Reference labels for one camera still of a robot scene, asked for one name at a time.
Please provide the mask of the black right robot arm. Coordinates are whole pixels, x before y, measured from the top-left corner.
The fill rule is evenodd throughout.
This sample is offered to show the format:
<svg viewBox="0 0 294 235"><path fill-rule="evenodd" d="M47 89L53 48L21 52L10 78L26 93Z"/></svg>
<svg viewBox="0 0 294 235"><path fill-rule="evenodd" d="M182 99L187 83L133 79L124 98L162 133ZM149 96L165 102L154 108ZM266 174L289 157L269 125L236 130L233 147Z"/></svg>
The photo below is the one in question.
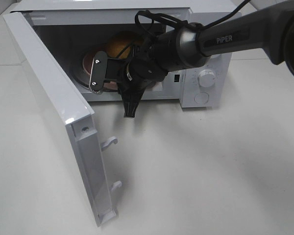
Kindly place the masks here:
<svg viewBox="0 0 294 235"><path fill-rule="evenodd" d="M126 118L135 116L150 83L163 81L172 71L200 68L213 55L260 48L273 64L286 63L294 76L294 0L239 18L231 12L208 25L145 10L135 15L138 27L140 17L172 30L155 35L145 28L143 44L126 63L118 85Z"/></svg>

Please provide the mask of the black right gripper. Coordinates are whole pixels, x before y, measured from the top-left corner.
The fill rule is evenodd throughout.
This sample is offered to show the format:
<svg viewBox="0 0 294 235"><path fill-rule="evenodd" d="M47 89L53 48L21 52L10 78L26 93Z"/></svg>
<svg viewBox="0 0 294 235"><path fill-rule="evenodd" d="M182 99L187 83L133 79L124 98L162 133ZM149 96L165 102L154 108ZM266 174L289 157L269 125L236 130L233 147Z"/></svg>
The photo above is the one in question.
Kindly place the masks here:
<svg viewBox="0 0 294 235"><path fill-rule="evenodd" d="M133 46L125 59L124 77L118 83L121 94L124 118L135 118L136 110L147 87L155 82L162 82L168 71L156 61L153 46Z"/></svg>

